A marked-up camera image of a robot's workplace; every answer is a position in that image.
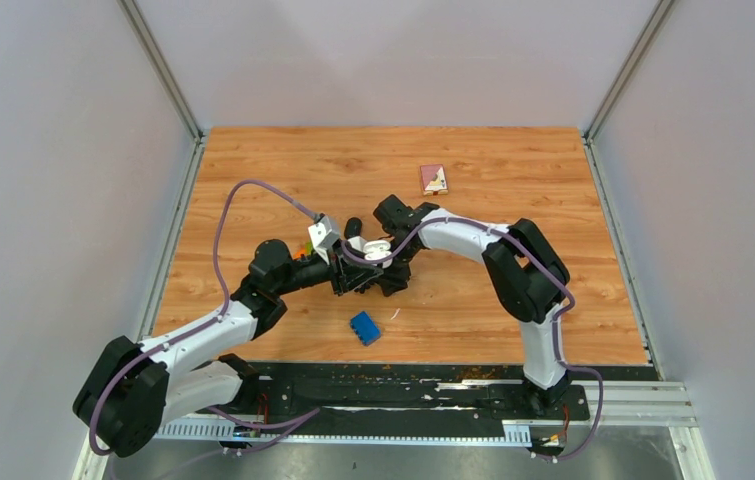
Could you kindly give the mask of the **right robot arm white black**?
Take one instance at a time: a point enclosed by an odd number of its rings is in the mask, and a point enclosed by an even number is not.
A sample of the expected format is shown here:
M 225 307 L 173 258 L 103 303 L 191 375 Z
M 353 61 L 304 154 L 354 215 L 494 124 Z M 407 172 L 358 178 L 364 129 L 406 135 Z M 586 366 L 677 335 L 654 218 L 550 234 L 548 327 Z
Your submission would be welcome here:
M 526 408 L 542 418 L 560 409 L 570 378 L 562 365 L 558 319 L 570 273 L 539 227 L 524 218 L 512 225 L 477 222 L 429 202 L 412 208 L 395 195 L 378 204 L 373 215 L 397 254 L 373 282 L 382 294 L 388 297 L 408 287 L 410 263 L 423 249 L 484 265 L 499 303 L 519 322 Z

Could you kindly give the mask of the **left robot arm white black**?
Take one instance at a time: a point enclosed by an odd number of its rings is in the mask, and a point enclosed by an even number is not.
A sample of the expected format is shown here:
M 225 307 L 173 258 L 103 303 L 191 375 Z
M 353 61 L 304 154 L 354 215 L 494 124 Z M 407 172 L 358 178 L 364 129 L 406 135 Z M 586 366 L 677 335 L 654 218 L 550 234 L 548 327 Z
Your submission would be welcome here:
M 287 311 L 284 295 L 323 283 L 337 295 L 359 290 L 395 266 L 391 255 L 386 240 L 355 237 L 299 257 L 283 241 L 267 240 L 219 307 L 159 337 L 109 341 L 72 404 L 91 450 L 125 458 L 186 414 L 219 405 L 251 411 L 258 375 L 228 349 L 273 328 Z

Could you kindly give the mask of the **white earbud charging case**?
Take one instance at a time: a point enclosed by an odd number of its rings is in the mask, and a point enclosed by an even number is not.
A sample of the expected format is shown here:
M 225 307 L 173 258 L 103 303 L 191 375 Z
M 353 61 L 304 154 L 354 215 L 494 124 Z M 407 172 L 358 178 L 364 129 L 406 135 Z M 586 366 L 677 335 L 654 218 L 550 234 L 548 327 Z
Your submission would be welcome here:
M 387 268 L 391 265 L 391 242 L 388 240 L 368 241 L 363 245 L 362 252 L 364 259 L 368 261 L 379 261 L 378 266 Z

